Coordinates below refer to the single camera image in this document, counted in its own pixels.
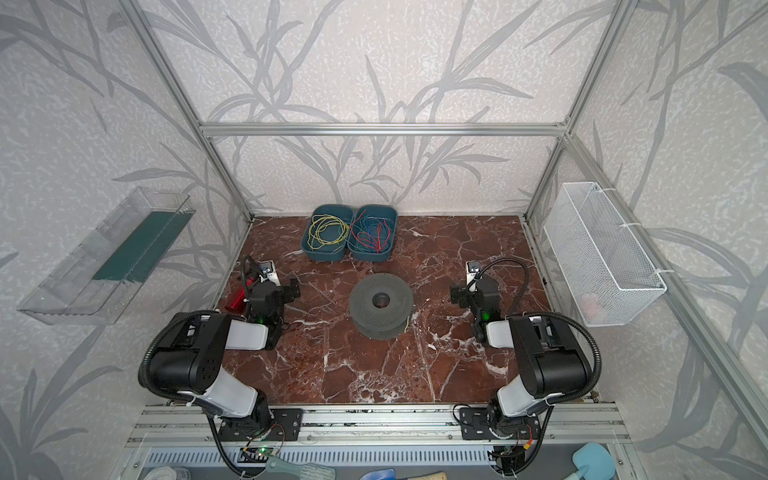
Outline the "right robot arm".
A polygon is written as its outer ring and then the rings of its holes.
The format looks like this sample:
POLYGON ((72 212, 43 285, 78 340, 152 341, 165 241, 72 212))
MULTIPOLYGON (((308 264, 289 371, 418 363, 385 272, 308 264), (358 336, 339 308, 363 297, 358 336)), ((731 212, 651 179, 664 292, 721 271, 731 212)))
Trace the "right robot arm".
POLYGON ((526 440, 533 443, 560 403, 590 393, 602 373, 594 337, 557 312, 501 315, 498 282, 471 279, 450 289, 450 301, 474 315, 473 331, 485 346, 514 351, 518 373, 485 408, 465 405, 455 420, 464 440, 526 440))

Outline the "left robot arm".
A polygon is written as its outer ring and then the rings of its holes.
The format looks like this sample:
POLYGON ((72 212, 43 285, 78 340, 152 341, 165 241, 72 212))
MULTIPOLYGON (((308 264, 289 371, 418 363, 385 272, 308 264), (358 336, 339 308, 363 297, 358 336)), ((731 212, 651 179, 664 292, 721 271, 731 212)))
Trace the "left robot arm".
POLYGON ((138 379, 156 396, 198 406, 222 442, 298 439, 303 411, 272 410, 264 392, 223 367, 228 350, 270 351, 284 328, 285 305, 301 296, 297 278, 281 286, 270 280, 245 289, 244 313, 179 312, 150 342, 138 379))

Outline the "teal bin with yellow cables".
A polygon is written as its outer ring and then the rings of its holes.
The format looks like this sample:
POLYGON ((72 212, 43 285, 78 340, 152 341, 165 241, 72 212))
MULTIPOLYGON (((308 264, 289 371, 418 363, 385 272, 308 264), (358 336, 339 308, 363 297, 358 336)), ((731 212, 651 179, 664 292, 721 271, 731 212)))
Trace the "teal bin with yellow cables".
POLYGON ((346 205, 317 207, 302 236, 302 251, 313 261, 340 261, 346 254, 353 215, 352 208, 346 205))

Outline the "dark grey foam spool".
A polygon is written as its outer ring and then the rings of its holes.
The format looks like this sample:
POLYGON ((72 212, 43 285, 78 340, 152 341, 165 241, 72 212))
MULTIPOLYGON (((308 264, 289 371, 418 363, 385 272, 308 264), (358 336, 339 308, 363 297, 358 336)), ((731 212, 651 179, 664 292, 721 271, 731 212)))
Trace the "dark grey foam spool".
POLYGON ((389 340, 406 330, 414 297, 410 286, 400 277, 375 273, 354 286, 348 307, 360 333, 373 340, 389 340))

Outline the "teal bin with red cables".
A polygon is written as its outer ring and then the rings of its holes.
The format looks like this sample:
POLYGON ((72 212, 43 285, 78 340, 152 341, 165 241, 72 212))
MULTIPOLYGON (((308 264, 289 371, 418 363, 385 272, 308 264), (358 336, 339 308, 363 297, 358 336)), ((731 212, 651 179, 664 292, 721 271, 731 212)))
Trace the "teal bin with red cables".
POLYGON ((397 211, 387 205, 362 206, 351 223, 347 247, 354 259, 380 263, 390 258, 394 247, 397 211))

